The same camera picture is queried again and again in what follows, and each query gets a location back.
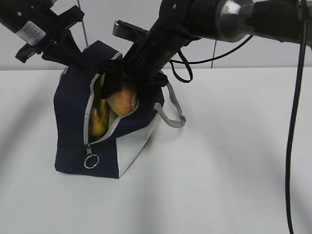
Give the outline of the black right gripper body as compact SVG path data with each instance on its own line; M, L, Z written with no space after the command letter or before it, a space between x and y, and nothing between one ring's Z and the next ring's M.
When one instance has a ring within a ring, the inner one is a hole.
M161 72L163 67L171 62L172 57L178 54L182 63L193 75L189 62L181 52L190 37L173 28L167 28L157 21L143 39L133 42L133 45L121 60L104 60L99 64L98 71L122 72L124 81L139 89L164 87L168 79Z

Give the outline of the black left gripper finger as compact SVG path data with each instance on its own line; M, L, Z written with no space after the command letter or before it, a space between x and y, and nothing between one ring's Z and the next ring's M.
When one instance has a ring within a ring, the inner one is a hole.
M70 50L60 45L52 45L42 52L42 59L69 66L73 63Z
M60 38L60 47L62 51L61 60L64 65L76 65L87 69L90 62L78 48L70 30L65 30Z

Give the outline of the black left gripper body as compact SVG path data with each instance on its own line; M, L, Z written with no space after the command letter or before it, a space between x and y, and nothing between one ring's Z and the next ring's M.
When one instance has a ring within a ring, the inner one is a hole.
M15 58L25 63L34 54L42 54L52 45L60 45L65 30L83 20L78 6L57 15L50 6L15 6L14 34L26 42Z

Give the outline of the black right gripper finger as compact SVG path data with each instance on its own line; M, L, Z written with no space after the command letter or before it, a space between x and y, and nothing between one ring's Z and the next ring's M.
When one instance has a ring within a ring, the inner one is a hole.
M122 72L105 72L101 76L101 91L102 99L110 97L122 89L124 76Z

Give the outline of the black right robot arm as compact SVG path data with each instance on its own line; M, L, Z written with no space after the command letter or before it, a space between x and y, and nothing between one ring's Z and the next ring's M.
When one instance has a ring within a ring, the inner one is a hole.
M140 90L167 85L161 69L181 48L200 39L235 43L246 35L279 42L312 44L312 20L303 32L304 9L297 0L164 0L149 30L118 20L114 35L133 43L123 59L103 61L102 98L119 91L124 82Z

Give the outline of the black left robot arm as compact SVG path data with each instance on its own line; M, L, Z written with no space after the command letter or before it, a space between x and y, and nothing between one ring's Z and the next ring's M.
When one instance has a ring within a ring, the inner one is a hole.
M77 5L57 15L53 0L2 0L0 23L17 35L25 45L16 59L22 63L35 54L43 60L65 66L88 68L90 63L77 46L70 28L82 22L84 13Z

